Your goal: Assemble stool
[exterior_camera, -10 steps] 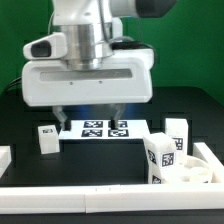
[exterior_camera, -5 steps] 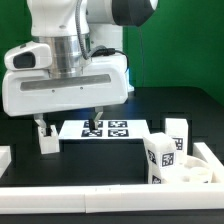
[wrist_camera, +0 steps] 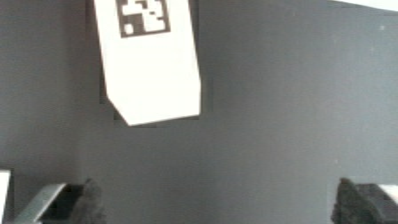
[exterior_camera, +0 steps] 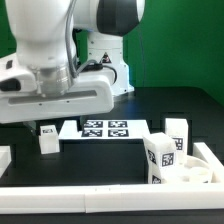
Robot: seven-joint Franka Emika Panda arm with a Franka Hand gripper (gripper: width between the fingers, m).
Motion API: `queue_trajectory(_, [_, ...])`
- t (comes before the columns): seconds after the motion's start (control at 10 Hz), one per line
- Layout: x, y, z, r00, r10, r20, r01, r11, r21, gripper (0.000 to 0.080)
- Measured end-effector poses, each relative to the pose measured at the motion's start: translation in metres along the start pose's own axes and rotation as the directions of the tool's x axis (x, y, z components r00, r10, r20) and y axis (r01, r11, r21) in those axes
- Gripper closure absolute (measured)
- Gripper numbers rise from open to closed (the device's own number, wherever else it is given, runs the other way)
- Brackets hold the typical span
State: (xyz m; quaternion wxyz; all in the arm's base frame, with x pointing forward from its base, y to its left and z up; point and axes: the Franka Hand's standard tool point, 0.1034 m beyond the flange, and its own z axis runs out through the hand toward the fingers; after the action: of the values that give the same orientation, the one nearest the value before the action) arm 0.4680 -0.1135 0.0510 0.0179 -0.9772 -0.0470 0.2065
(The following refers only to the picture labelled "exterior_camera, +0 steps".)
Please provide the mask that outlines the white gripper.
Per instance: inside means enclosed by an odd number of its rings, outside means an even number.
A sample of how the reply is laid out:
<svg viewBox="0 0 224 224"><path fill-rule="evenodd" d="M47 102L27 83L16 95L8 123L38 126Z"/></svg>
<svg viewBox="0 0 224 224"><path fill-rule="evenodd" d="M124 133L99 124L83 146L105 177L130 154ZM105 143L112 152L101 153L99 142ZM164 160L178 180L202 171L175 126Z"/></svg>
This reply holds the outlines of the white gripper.
<svg viewBox="0 0 224 224"><path fill-rule="evenodd" d="M15 54L0 59L0 73L25 69ZM114 107L111 86L115 75L109 69L83 72L62 95L40 92L0 91L0 123L28 122L110 112Z"/></svg>

